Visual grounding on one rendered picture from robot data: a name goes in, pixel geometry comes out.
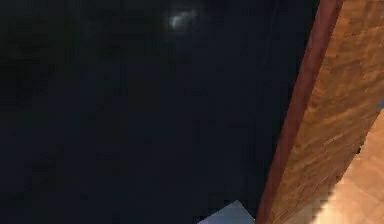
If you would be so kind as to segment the brown wooden panel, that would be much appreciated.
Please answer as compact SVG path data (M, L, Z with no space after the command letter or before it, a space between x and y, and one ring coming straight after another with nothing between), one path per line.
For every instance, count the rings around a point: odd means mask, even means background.
M384 99L384 0L320 0L255 224L284 224L343 177Z

